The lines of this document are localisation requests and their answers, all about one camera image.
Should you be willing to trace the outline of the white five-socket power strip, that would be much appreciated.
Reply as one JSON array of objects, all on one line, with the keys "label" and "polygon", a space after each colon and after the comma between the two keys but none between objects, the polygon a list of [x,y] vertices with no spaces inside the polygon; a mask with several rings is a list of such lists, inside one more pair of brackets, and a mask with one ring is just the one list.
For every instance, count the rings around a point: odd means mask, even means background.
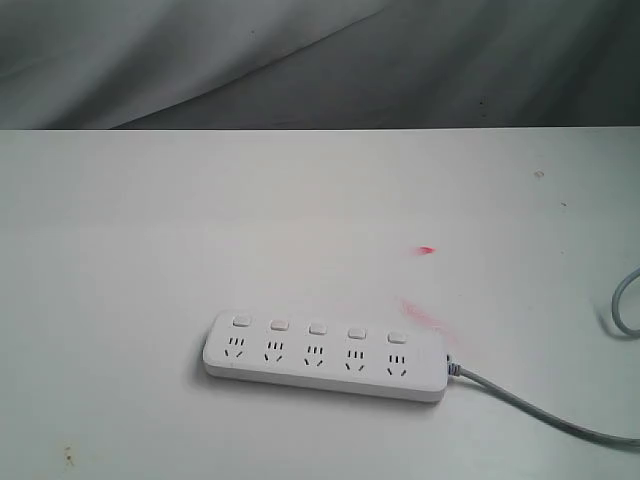
[{"label": "white five-socket power strip", "polygon": [[437,403],[447,352],[433,330],[260,311],[223,311],[202,360],[214,377]]}]

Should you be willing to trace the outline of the grey backdrop cloth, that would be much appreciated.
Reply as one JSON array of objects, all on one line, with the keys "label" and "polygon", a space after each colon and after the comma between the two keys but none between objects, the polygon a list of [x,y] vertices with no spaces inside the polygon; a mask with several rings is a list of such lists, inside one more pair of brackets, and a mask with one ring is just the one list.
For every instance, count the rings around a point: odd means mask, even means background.
[{"label": "grey backdrop cloth", "polygon": [[5,129],[634,126],[635,1],[5,1]]}]

